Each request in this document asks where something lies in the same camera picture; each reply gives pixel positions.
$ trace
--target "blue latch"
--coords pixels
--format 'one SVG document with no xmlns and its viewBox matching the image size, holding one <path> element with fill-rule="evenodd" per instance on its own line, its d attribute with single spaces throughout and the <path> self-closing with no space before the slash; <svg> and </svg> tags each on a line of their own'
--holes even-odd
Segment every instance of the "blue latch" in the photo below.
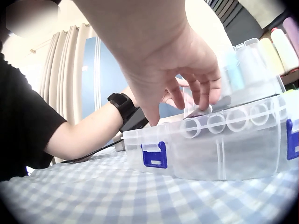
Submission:
<svg viewBox="0 0 299 224">
<path fill-rule="evenodd" d="M 291 119 L 286 121 L 286 137 L 288 144 L 287 159 L 295 159 L 299 156 L 299 152 L 296 150 L 299 148 L 299 133 L 292 133 L 293 123 Z"/>
<path fill-rule="evenodd" d="M 159 142 L 158 147 L 161 152 L 148 152 L 143 150 L 142 145 L 140 145 L 143 154 L 143 164 L 148 167 L 156 168 L 167 168 L 167 157 L 166 157 L 166 145 L 165 142 Z"/>
</svg>

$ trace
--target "forearm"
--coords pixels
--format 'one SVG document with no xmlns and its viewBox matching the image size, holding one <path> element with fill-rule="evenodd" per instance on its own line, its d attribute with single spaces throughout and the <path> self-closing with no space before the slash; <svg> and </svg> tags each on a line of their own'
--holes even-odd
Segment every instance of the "forearm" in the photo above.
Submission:
<svg viewBox="0 0 299 224">
<path fill-rule="evenodd" d="M 140 60 L 187 22 L 184 0 L 74 0 L 118 60 Z"/>
<path fill-rule="evenodd" d="M 75 126 L 63 123 L 51 137 L 46 152 L 61 159 L 77 159 L 103 147 L 119 131 L 123 119 L 110 103 Z"/>
</svg>

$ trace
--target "checkered fabric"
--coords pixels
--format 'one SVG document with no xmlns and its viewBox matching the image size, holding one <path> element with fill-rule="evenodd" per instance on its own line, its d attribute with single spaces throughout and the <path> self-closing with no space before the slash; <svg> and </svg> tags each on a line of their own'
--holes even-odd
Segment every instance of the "checkered fabric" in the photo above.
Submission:
<svg viewBox="0 0 299 224">
<path fill-rule="evenodd" d="M 125 152 L 56 164 L 0 183 L 28 224 L 273 223 L 298 193 L 298 170 L 246 181 L 194 181 L 128 168 Z"/>
</svg>

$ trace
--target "plastic compartment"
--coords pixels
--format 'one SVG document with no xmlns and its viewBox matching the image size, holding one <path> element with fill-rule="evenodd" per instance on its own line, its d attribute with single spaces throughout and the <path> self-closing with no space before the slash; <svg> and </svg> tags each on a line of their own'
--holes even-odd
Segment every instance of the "plastic compartment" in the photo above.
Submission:
<svg viewBox="0 0 299 224">
<path fill-rule="evenodd" d="M 287 123 L 298 124 L 299 92 L 123 132 L 132 169 L 196 180 L 242 180 L 298 167 Z"/>
<path fill-rule="evenodd" d="M 272 74 L 263 59 L 262 46 L 256 38 L 245 41 L 227 52 L 218 53 L 222 75 L 222 92 L 213 111 L 220 111 L 240 104 L 263 99 L 283 92 L 280 77 Z M 184 99 L 192 97 L 189 88 L 183 88 Z M 184 109 L 187 117 L 197 105 Z"/>
</svg>

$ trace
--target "black device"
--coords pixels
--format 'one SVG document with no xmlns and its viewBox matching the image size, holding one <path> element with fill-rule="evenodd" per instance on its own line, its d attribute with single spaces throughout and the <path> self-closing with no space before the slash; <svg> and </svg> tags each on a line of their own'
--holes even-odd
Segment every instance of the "black device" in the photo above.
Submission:
<svg viewBox="0 0 299 224">
<path fill-rule="evenodd" d="M 113 93 L 107 100 L 118 109 L 124 124 L 136 110 L 130 97 L 124 93 Z"/>
<path fill-rule="evenodd" d="M 135 107 L 132 100 L 124 93 L 113 93 L 108 97 L 108 101 L 113 104 L 123 118 L 123 125 L 119 129 L 129 131 L 143 128 L 148 120 L 140 107 Z"/>
</svg>

